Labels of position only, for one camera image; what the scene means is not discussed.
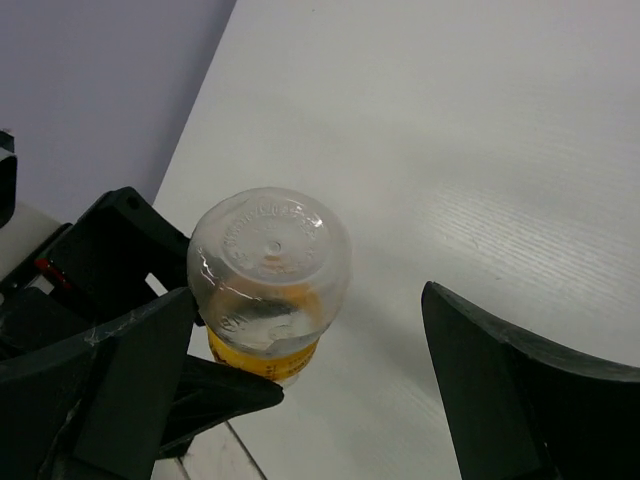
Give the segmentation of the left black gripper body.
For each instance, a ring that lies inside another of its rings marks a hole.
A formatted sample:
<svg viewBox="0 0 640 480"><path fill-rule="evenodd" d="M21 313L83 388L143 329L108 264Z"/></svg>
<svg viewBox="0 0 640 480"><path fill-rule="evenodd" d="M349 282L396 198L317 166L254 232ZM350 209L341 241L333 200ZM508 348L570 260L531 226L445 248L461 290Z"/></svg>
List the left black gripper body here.
<svg viewBox="0 0 640 480"><path fill-rule="evenodd" d="M1 357L15 358L113 320L186 285L189 239L132 187L103 194L1 276Z"/></svg>

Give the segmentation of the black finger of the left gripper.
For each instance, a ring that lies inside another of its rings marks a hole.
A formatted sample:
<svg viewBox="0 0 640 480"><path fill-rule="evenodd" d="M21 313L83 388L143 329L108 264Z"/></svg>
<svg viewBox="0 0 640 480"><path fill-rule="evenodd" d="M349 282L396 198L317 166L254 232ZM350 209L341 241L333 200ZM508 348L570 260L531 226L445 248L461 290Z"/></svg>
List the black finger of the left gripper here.
<svg viewBox="0 0 640 480"><path fill-rule="evenodd" d="M182 457L196 435L237 416L274 407L283 399L283 388L277 383L189 355L167 417L159 456Z"/></svg>

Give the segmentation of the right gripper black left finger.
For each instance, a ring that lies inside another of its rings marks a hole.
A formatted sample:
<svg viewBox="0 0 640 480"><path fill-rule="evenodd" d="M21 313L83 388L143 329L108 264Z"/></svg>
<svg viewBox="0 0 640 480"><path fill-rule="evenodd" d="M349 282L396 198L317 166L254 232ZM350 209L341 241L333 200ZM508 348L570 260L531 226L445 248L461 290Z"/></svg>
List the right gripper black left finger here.
<svg viewBox="0 0 640 480"><path fill-rule="evenodd" d="M195 315L179 288L3 361L2 478L150 478Z"/></svg>

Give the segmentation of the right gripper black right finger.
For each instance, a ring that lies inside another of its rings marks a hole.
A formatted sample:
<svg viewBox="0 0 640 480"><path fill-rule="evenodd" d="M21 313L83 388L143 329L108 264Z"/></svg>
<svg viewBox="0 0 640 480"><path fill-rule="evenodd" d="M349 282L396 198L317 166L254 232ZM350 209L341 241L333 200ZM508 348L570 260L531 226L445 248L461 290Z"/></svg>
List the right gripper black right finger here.
<svg viewBox="0 0 640 480"><path fill-rule="evenodd" d="M638 368L560 345L435 282L421 306L462 478L638 478Z"/></svg>

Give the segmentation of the clear bottle orange label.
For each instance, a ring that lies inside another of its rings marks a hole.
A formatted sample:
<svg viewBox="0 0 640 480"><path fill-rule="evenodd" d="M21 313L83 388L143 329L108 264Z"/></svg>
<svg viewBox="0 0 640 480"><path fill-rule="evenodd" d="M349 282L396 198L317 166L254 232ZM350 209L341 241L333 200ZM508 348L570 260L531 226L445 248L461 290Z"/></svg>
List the clear bottle orange label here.
<svg viewBox="0 0 640 480"><path fill-rule="evenodd" d="M249 189L207 211L186 262L215 360L292 382L341 309L351 253L338 216L294 190Z"/></svg>

